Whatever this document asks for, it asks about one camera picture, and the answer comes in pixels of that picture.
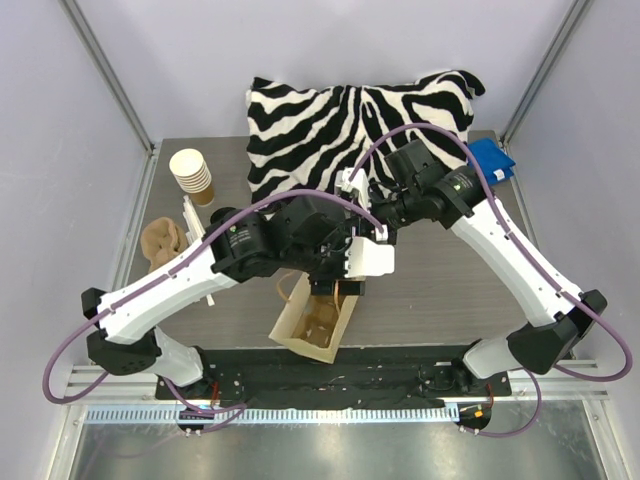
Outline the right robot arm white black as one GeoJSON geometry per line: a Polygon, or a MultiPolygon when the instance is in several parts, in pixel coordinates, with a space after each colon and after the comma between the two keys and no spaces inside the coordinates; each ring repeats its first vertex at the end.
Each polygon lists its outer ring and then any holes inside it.
{"type": "Polygon", "coordinates": [[[390,234],[416,221],[440,223],[466,242],[494,271],[522,308],[525,325],[502,337],[480,340],[451,371],[457,391],[472,395],[488,377],[522,367],[546,374],[590,330],[591,308],[602,313],[607,300],[597,289],[583,291],[540,254],[505,215],[492,191],[471,166],[449,171],[426,145],[414,140],[386,156],[395,181],[392,196],[372,214],[390,234]]]}

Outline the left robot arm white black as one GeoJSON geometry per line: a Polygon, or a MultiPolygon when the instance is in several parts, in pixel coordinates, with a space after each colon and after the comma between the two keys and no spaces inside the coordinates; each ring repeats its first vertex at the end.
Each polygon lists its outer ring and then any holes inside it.
{"type": "Polygon", "coordinates": [[[152,373],[190,398],[203,398],[213,385],[203,353],[169,337],[161,322],[209,294],[281,268],[340,281],[347,249],[383,229],[368,208],[309,189],[243,210],[220,209],[205,234],[164,266],[120,290],[83,293],[84,310],[96,324],[86,339],[89,358],[111,375],[152,373]]]}

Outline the brown paper bag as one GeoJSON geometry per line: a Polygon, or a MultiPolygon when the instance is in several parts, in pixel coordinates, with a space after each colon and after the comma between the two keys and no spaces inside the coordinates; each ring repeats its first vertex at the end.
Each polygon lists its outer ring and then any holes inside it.
{"type": "Polygon", "coordinates": [[[293,275],[287,272],[276,283],[284,307],[268,337],[297,355],[333,364],[359,297],[340,295],[337,289],[329,296],[313,296],[305,273],[286,293],[282,283],[293,275]]]}

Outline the single brown cardboard cup carrier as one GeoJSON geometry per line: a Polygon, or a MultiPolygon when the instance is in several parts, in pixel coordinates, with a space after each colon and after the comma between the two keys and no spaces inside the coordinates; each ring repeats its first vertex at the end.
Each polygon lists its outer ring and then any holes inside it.
{"type": "Polygon", "coordinates": [[[320,348],[327,348],[338,318],[339,310],[332,297],[310,296],[294,329],[293,337],[320,348]]]}

